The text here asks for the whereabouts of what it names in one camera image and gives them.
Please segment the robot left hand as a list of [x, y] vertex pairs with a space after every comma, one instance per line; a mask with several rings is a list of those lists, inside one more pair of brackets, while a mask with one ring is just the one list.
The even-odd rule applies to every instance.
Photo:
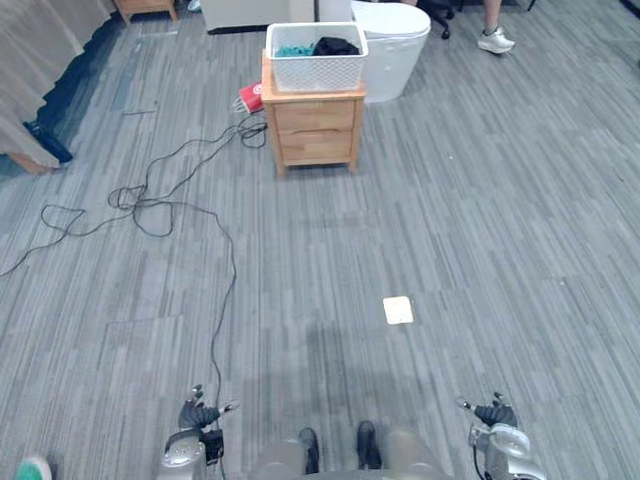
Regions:
[[201, 401], [202, 397], [202, 385], [194, 385], [191, 388], [191, 396], [184, 402], [179, 412], [178, 427], [180, 429], [204, 429], [240, 406], [238, 400], [232, 400], [223, 407], [206, 406]]

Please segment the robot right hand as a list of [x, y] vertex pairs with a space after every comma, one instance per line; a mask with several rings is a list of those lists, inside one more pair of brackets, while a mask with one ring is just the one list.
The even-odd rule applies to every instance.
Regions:
[[490, 405], [475, 405], [463, 397], [457, 397], [455, 399], [455, 404], [458, 407], [473, 413], [489, 428], [499, 424], [518, 428], [518, 419], [513, 407], [507, 401], [506, 396], [498, 391], [494, 392], [493, 400]]

